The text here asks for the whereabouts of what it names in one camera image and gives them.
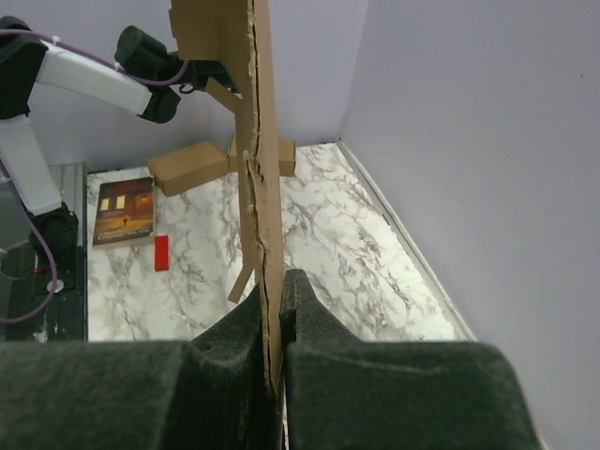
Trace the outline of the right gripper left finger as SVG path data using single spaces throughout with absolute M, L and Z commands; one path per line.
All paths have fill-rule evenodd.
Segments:
M 260 296 L 191 341 L 5 343 L 5 449 L 277 449 Z

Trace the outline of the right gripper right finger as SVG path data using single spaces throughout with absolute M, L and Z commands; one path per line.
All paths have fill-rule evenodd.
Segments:
M 284 278 L 279 314 L 293 449 L 538 449 L 507 358 L 472 341 L 366 342 Z

